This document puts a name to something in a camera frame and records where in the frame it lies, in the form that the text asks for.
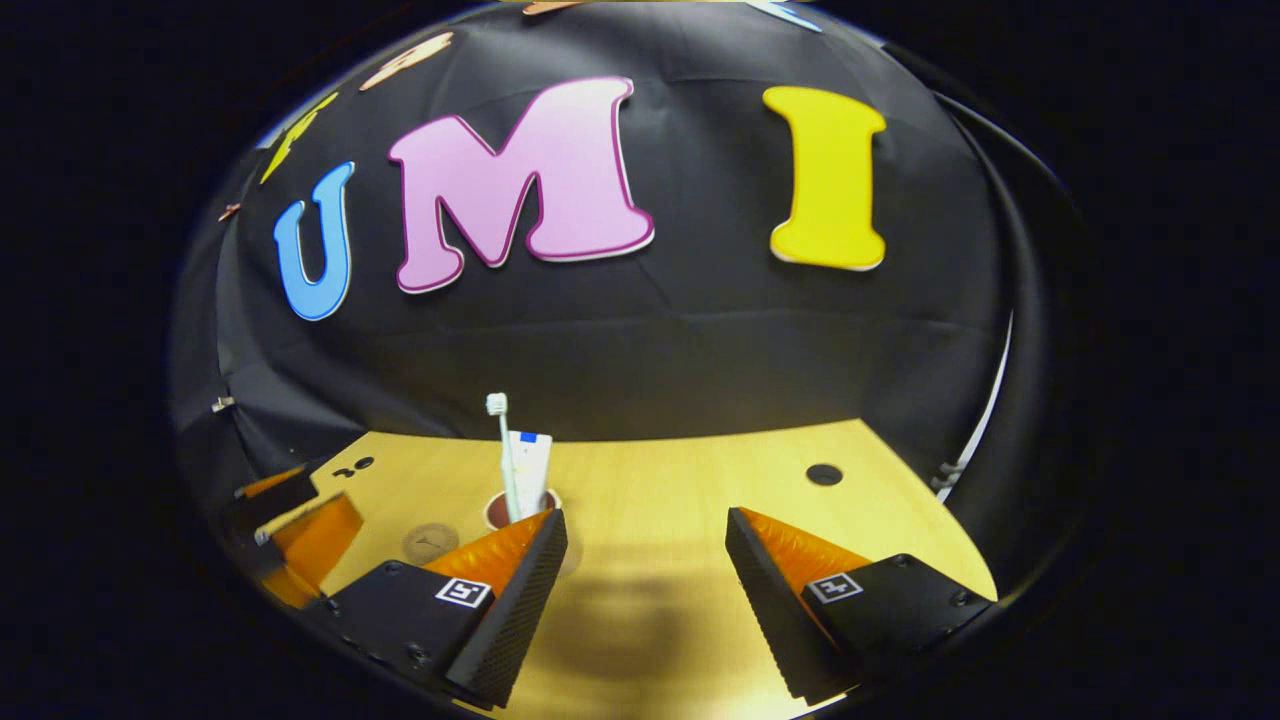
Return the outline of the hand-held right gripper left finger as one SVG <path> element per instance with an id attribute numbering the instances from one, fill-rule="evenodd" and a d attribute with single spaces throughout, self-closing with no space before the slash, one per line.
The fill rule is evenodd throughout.
<path id="1" fill-rule="evenodd" d="M 426 566 L 388 560 L 303 620 L 357 659 L 429 694 L 503 708 L 567 552 L 549 509 Z"/>

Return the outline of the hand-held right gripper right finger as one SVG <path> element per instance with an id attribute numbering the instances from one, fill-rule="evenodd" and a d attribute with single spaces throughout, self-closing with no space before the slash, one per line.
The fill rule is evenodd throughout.
<path id="1" fill-rule="evenodd" d="M 992 600 L 911 553 L 869 560 L 746 507 L 724 547 L 791 696 L 879 689 L 927 665 Z"/>

